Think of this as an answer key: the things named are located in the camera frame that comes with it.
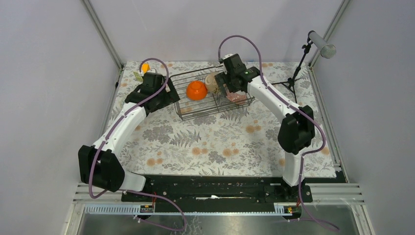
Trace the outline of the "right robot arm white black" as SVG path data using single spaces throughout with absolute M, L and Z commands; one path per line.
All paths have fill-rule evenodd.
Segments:
M 281 197 L 288 202 L 300 195 L 297 186 L 303 181 L 301 155 L 315 137 L 314 114 L 309 106 L 301 107 L 279 92 L 257 67 L 246 67 L 238 54 L 219 59 L 223 72 L 215 76 L 221 93 L 245 92 L 260 101 L 280 122 L 277 141 L 285 152 Z

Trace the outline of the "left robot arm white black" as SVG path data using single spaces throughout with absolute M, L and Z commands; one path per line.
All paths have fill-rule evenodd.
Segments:
M 93 145 L 78 151 L 81 181 L 106 191 L 132 190 L 140 201 L 151 197 L 152 189 L 142 175 L 126 170 L 118 160 L 135 128 L 150 114 L 179 101 L 169 77 L 146 72 L 124 100 L 123 107 L 106 132 Z

